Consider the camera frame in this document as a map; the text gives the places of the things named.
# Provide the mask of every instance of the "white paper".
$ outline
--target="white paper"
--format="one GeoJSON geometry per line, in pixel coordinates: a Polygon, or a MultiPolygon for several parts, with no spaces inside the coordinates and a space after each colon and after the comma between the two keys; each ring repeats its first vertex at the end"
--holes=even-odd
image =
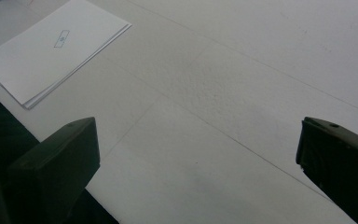
{"type": "Polygon", "coordinates": [[[85,0],[71,0],[0,46],[0,85],[32,108],[130,24],[85,0]]]}

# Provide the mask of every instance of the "white tabletop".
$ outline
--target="white tabletop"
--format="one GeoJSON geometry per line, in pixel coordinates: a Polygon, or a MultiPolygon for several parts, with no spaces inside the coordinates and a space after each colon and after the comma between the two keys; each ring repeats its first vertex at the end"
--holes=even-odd
{"type": "MultiPolygon", "coordinates": [[[[64,2],[0,2],[0,45],[64,2]]],[[[353,223],[295,156],[306,116],[358,133],[358,4],[91,2],[132,27],[32,110],[0,102],[40,141],[96,118],[88,190],[117,220],[353,223]]]]}

